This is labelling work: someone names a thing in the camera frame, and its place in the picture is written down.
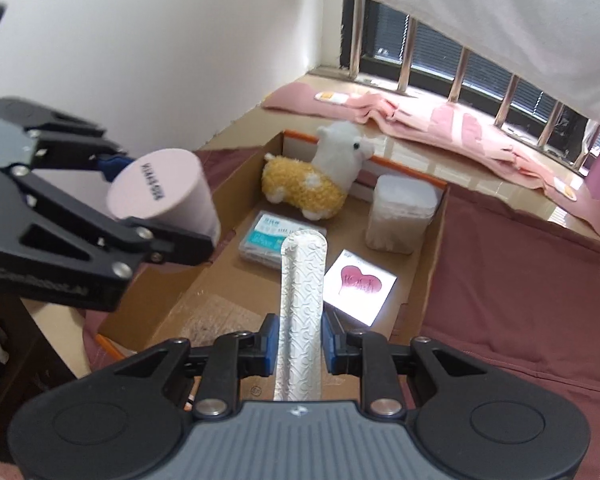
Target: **beige table surface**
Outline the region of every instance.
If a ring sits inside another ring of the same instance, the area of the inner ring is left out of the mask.
[[[311,75],[304,76],[300,80],[310,83],[317,90],[341,92],[368,90],[354,83]],[[418,94],[420,91],[410,89],[410,93]],[[282,130],[291,129],[312,134],[319,125],[329,122],[331,121],[321,118],[296,116],[256,107],[215,136],[205,148],[214,150],[261,146]],[[377,155],[383,155],[416,170],[433,174],[448,182],[498,196],[514,208],[529,211],[581,234],[597,238],[586,224],[560,209],[540,193],[504,182],[472,161],[429,146],[391,139],[371,127],[365,127],[365,134],[374,140]],[[529,152],[551,167],[555,174],[568,184],[577,187],[582,183],[579,176],[556,162],[531,149]],[[90,370],[82,345],[80,315],[74,309],[61,305],[27,300],[24,300],[24,303],[40,330],[71,371],[78,377],[88,374]]]

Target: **gray ribbed panel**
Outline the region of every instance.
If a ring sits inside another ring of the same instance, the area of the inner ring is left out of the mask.
[[[298,407],[303,414],[298,416]],[[364,418],[353,402],[247,402],[199,424],[160,480],[446,480],[406,430]]]

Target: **pink lid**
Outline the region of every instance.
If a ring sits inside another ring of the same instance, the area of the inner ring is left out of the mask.
[[[156,218],[181,204],[204,179],[200,160],[187,150],[149,153],[127,166],[107,193],[115,218]]]

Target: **cardboard box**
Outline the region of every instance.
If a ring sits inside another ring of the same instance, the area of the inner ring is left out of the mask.
[[[304,220],[298,209],[264,200],[260,193],[260,174],[265,153],[311,160],[316,142],[312,136],[283,132],[243,163],[214,193],[222,224],[221,239],[235,231],[215,261],[174,274],[146,270],[130,286],[119,309],[103,323],[100,334],[133,351],[176,336],[188,337],[198,346],[210,344],[223,333],[257,330],[266,314],[278,313],[280,271],[241,259],[238,245],[260,210]],[[369,202],[375,180],[384,173],[420,176],[438,187],[445,185],[438,179],[375,156],[365,163],[343,210],[335,218],[319,224],[327,229],[327,268],[346,249],[397,277],[372,330],[407,344],[418,333],[424,315],[428,283],[443,227],[445,198],[426,232],[422,257],[420,250],[405,256],[369,249],[365,244]],[[393,333],[398,313],[400,331]],[[272,397],[273,378],[249,378],[242,383],[243,399]],[[357,378],[323,373],[323,399],[357,399],[358,389]]]

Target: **teal and white label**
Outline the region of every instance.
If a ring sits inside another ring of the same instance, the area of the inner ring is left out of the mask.
[[[279,253],[285,238],[300,229],[307,229],[307,226],[265,214],[258,220],[256,227],[249,235],[248,241],[264,249]]]

